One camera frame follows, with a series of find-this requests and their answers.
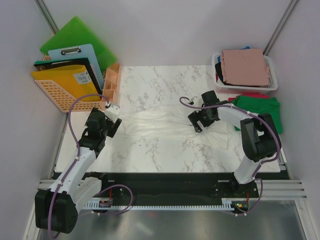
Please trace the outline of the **white printed t shirt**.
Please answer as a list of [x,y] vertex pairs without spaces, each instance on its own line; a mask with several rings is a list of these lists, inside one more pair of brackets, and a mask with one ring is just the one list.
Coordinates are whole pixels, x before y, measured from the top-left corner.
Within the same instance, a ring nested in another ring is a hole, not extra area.
[[190,140],[226,150],[229,146],[227,124],[217,121],[197,132],[188,119],[192,112],[192,109],[182,105],[165,105],[139,112],[121,113],[120,131],[135,137]]

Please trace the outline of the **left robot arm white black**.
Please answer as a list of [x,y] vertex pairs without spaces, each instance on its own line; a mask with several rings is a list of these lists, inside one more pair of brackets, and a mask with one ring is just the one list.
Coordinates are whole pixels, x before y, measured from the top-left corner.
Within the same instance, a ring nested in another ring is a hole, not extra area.
[[69,164],[48,189],[39,189],[35,195],[37,228],[69,234],[90,199],[95,194],[104,197],[109,193],[108,182],[84,175],[105,147],[106,139],[113,138],[117,132],[122,123],[119,113],[120,107],[114,103],[104,111],[96,107],[91,110]]

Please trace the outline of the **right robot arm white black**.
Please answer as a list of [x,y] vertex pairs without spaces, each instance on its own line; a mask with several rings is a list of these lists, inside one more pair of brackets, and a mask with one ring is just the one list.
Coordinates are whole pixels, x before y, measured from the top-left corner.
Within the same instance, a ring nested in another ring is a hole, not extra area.
[[196,98],[182,96],[179,102],[194,111],[188,119],[195,132],[201,133],[217,121],[225,121],[240,129],[244,157],[234,171],[229,191],[235,197],[247,191],[259,169],[265,163],[276,161],[281,153],[281,141],[274,120],[269,113],[252,113],[232,104],[227,100],[219,100],[215,91],[207,91],[201,95],[202,104],[196,105]]

